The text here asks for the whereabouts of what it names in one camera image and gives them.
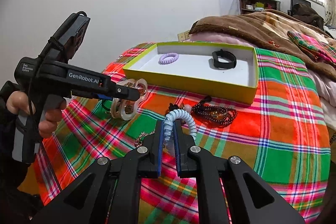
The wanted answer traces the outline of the person's left hand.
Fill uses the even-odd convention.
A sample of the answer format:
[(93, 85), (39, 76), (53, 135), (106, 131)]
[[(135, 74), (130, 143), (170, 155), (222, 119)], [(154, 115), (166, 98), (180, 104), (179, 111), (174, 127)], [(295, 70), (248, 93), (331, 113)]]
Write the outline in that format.
[[(39, 123), (39, 133), (42, 138), (50, 138), (57, 129), (58, 123), (62, 119), (62, 111), (66, 108), (66, 105), (66, 100), (63, 99), (58, 108), (46, 111), (45, 120)], [(6, 107), (12, 114), (18, 114), (19, 110), (24, 111), (26, 114), (30, 113), (28, 96), (21, 91), (15, 91), (9, 96)]]

